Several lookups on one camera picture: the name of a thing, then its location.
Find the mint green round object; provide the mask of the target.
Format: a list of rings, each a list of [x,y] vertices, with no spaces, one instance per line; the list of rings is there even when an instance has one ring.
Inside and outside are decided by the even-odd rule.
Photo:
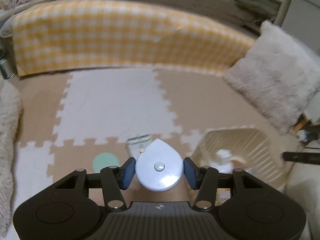
[[[96,173],[109,166],[119,166],[118,158],[112,153],[104,152],[93,159],[92,168]]]

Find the white knob cap container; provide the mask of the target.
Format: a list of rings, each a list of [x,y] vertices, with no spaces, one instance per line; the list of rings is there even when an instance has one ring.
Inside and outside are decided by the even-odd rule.
[[[215,167],[221,173],[231,173],[234,165],[231,160],[232,154],[230,150],[220,149],[216,153]]]

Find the white teardrop tape measure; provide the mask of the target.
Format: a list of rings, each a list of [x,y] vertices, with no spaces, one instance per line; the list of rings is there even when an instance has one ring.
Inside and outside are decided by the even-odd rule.
[[[156,139],[139,155],[135,166],[139,182],[150,191],[168,191],[183,176],[183,159],[166,142]]]

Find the wooden oval brush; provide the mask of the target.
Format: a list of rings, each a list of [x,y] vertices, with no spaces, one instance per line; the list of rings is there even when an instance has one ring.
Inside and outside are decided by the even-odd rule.
[[[240,156],[232,156],[230,158],[230,162],[233,164],[234,169],[239,168],[245,170],[246,168],[248,168],[247,161]]]

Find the cream plastic lattice basket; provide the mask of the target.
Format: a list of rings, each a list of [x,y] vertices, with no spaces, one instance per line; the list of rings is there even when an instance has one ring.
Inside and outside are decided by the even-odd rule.
[[[247,161],[246,170],[253,176],[283,192],[287,171],[280,154],[283,146],[259,129],[234,128],[217,129],[207,132],[197,145],[191,159],[199,166],[216,162],[220,149],[230,150],[232,156],[240,156]]]

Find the wooden furniture leg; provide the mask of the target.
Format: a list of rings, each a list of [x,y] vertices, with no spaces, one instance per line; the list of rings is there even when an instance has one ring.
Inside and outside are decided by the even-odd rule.
[[[308,123],[308,119],[306,118],[302,118],[300,121],[298,121],[295,126],[293,127],[293,131],[296,133],[298,131],[300,131],[307,123]]]

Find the white fluffy cushion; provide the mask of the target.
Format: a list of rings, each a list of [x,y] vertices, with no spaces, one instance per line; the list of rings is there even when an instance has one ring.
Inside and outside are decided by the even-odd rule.
[[[319,92],[319,56],[269,21],[260,33],[223,79],[286,133]]]

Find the cream fluffy blanket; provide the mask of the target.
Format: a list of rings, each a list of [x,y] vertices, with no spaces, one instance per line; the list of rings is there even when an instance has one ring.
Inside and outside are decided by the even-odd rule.
[[[11,221],[11,198],[14,179],[11,168],[14,159],[14,141],[22,111],[18,89],[1,79],[1,236],[7,235]]]

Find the white furniture panel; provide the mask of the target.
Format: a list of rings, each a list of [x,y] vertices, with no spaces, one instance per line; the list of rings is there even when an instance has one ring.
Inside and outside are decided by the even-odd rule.
[[[274,24],[319,51],[319,0],[283,0]]]

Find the yellow white checkered bumper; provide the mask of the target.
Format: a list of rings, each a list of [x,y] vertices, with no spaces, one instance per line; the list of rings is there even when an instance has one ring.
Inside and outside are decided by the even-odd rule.
[[[207,17],[119,0],[57,0],[17,14],[20,76],[134,67],[222,75],[255,40]]]

